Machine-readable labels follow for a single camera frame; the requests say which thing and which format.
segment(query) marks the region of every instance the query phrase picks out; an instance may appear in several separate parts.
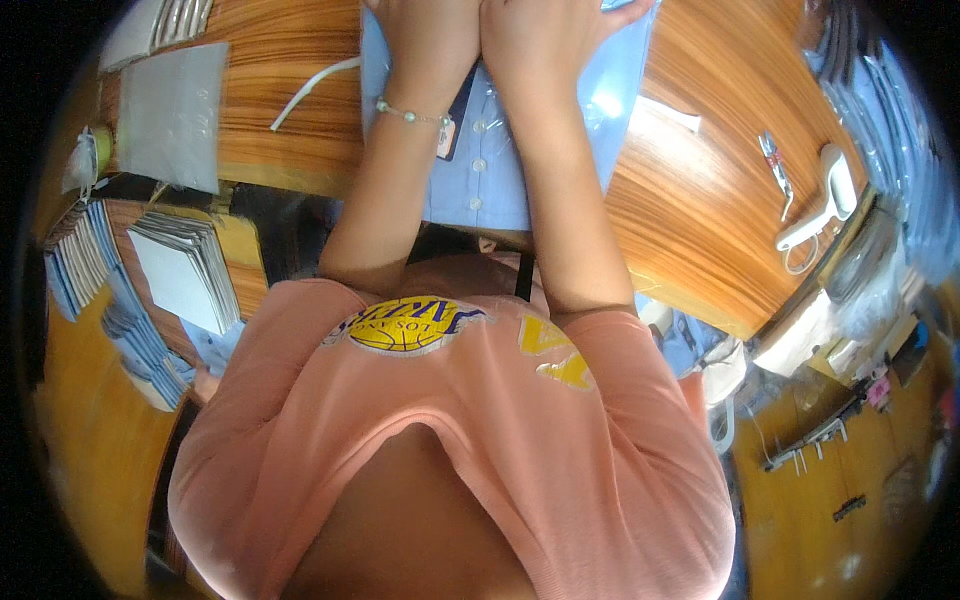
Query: white cord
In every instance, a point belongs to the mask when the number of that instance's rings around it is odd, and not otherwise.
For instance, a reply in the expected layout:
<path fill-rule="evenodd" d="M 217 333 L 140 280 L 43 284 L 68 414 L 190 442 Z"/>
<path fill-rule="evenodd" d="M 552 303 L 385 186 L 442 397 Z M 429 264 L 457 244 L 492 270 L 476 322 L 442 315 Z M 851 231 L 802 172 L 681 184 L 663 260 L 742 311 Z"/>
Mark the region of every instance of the white cord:
<path fill-rule="evenodd" d="M 799 267 L 790 266 L 790 253 L 793 251 L 793 246 L 783 251 L 783 268 L 786 269 L 786 272 L 790 275 L 799 275 L 813 266 L 813 263 L 817 260 L 817 254 L 820 252 L 820 238 L 814 233 L 811 237 L 813 240 L 813 249 L 810 250 L 810 255 L 804 261 L 804 264 Z"/>
<path fill-rule="evenodd" d="M 346 71 L 347 69 L 352 69 L 360 66 L 360 57 L 353 57 L 352 59 L 341 60 L 336 64 L 331 64 L 326 69 L 317 73 L 311 77 L 307 83 L 303 84 L 303 87 L 300 88 L 300 91 L 294 94 L 294 97 L 287 103 L 287 106 L 283 108 L 283 112 L 280 113 L 280 116 L 276 118 L 274 124 L 270 126 L 270 131 L 275 132 L 280 129 L 280 125 L 287 118 L 287 115 L 290 114 L 290 111 L 293 110 L 297 104 L 300 103 L 300 100 L 303 100 L 313 91 L 313 86 L 318 84 L 324 79 L 327 75 L 331 73 L 336 73 L 338 71 Z"/>
<path fill-rule="evenodd" d="M 767 457 L 767 463 L 773 463 L 773 461 L 770 460 L 770 454 L 767 452 L 767 441 L 763 438 L 763 432 L 760 431 L 759 423 L 756 422 L 754 411 L 749 406 L 746 406 L 745 408 L 747 409 L 747 414 L 750 415 L 750 419 L 752 419 L 754 422 L 756 432 L 760 434 L 760 446 L 763 448 L 763 456 Z"/>

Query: wooden table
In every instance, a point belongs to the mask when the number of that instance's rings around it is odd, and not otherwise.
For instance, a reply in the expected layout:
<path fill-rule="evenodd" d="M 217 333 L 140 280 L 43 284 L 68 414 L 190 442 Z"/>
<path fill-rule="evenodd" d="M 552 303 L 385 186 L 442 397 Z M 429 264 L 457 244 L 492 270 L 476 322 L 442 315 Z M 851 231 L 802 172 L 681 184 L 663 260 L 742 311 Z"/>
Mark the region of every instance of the wooden table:
<path fill-rule="evenodd" d="M 664 0 L 642 93 L 703 116 L 691 132 L 637 105 L 607 198 L 635 288 L 749 338 L 803 281 L 774 249 L 783 195 L 756 136 L 780 146 L 794 221 L 823 201 L 820 148 L 852 143 L 793 39 L 803 0 Z M 362 153 L 357 70 L 334 74 L 279 132 L 268 128 L 313 74 L 359 52 L 356 0 L 217 0 L 198 43 L 229 41 L 218 176 L 343 197 Z M 118 75 L 101 117 L 115 126 Z M 821 236 L 828 245 L 831 231 Z M 797 256 L 803 258 L 803 252 Z"/>

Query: wood grain surface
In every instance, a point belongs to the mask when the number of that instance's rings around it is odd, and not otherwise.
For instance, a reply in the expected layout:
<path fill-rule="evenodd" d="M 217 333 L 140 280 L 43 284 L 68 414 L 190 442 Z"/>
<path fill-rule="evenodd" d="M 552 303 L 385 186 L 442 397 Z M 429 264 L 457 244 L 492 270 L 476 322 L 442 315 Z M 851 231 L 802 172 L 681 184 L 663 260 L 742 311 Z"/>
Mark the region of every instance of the wood grain surface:
<path fill-rule="evenodd" d="M 147 309 L 147 314 L 156 325 L 160 337 L 167 343 L 167 347 L 179 354 L 194 367 L 199 367 L 203 361 L 197 354 L 193 343 L 187 337 L 177 315 L 168 312 L 153 302 L 150 294 L 150 284 L 147 282 L 140 261 L 136 255 L 133 242 L 127 234 L 127 228 L 136 222 L 147 211 L 144 203 L 125 200 L 104 200 L 107 208 L 107 217 L 110 228 L 113 230 L 113 239 L 116 241 L 120 259 L 123 261 L 127 273 L 130 275 L 133 288 Z M 212 217 L 200 210 L 181 208 L 176 206 L 155 205 L 152 210 L 179 214 L 192 218 L 212 220 Z M 217 239 L 220 242 L 224 260 L 227 263 L 227 273 L 233 291 L 240 305 L 240 317 L 249 319 L 260 302 L 267 295 L 267 278 L 263 273 L 263 264 L 259 259 L 259 244 L 256 240 L 256 229 L 249 222 L 237 217 L 219 217 L 214 221 Z"/>
<path fill-rule="evenodd" d="M 840 144 L 857 187 L 865 183 L 794 43 L 803 4 L 665 0 L 641 91 L 702 115 L 703 126 L 690 132 L 637 105 L 608 196 L 636 288 L 741 338 L 802 281 L 784 271 L 773 244 L 785 225 L 823 201 L 820 148 Z M 358 71 L 331 75 L 279 132 L 269 126 L 313 74 L 358 54 L 358 27 L 355 0 L 214 4 L 206 35 L 192 43 L 230 43 L 220 179 L 343 197 L 362 154 Z M 114 128 L 119 81 L 103 81 L 102 117 Z M 797 192 L 787 224 L 756 141 L 764 130 L 780 146 Z M 821 238 L 828 245 L 831 231 Z"/>
<path fill-rule="evenodd" d="M 123 371 L 100 327 L 110 299 L 101 288 L 75 323 L 50 311 L 44 381 L 27 415 L 49 456 L 37 467 L 86 556 L 117 597 L 146 598 L 147 525 L 177 417 L 148 404 Z"/>

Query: light blue shirt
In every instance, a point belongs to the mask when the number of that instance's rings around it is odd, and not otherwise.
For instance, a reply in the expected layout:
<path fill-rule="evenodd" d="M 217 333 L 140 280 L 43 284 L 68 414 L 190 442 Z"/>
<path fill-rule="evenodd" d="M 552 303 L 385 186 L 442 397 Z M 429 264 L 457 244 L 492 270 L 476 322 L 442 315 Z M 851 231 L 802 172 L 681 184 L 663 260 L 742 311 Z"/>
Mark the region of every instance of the light blue shirt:
<path fill-rule="evenodd" d="M 605 0 L 612 10 L 630 0 Z M 660 0 L 638 22 L 607 39 L 577 85 L 577 98 L 597 177 L 604 193 L 627 132 L 646 64 Z M 376 99 L 390 75 L 387 41 L 373 14 L 363 10 L 360 80 L 364 135 L 376 115 Z M 451 161 L 437 158 L 427 184 L 423 220 L 445 225 L 530 230 L 523 171 L 506 112 L 483 63 L 478 66 Z"/>

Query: bracelet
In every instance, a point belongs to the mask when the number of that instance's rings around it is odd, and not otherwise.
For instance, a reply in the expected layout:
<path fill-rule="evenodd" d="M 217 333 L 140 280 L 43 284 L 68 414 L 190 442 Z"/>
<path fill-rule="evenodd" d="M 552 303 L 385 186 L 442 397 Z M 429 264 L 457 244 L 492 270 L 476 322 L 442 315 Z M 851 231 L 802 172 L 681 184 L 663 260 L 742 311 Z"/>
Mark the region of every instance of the bracelet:
<path fill-rule="evenodd" d="M 436 123 L 441 127 L 446 127 L 450 124 L 450 115 L 445 114 L 441 117 L 424 117 L 416 114 L 412 110 L 397 110 L 396 108 L 391 107 L 387 104 L 387 101 L 383 99 L 383 96 L 380 96 L 376 99 L 376 111 L 385 112 L 387 114 L 392 114 L 393 116 L 401 117 L 407 123 L 414 123 L 415 121 L 422 121 L 424 123 Z"/>

